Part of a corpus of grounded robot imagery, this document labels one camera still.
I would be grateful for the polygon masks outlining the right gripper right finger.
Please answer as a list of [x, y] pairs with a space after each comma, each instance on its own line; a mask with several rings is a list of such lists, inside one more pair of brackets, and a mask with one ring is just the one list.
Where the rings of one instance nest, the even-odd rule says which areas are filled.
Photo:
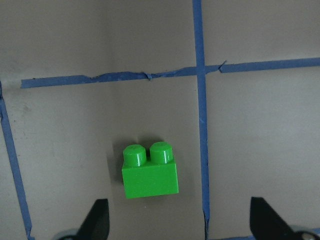
[[250, 200], [249, 227], [256, 240], [290, 240], [295, 235], [263, 197]]

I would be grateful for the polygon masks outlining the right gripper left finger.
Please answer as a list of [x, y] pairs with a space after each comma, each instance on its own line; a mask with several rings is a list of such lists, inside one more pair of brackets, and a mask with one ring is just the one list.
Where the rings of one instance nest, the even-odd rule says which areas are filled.
[[107, 240], [110, 233], [109, 201], [97, 199], [76, 233], [77, 240]]

